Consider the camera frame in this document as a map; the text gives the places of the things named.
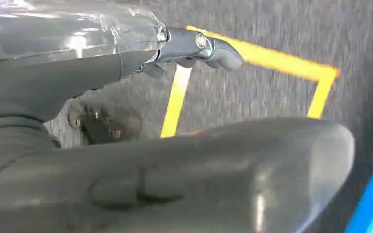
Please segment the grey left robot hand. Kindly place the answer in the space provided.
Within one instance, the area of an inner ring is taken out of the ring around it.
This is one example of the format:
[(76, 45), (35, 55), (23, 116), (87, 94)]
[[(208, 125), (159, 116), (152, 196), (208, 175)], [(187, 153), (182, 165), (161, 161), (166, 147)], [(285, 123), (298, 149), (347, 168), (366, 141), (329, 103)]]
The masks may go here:
[(240, 54), (120, 2), (0, 0), (0, 233), (303, 233), (355, 160), (344, 125), (264, 117), (169, 138), (57, 146), (65, 103), (160, 63)]

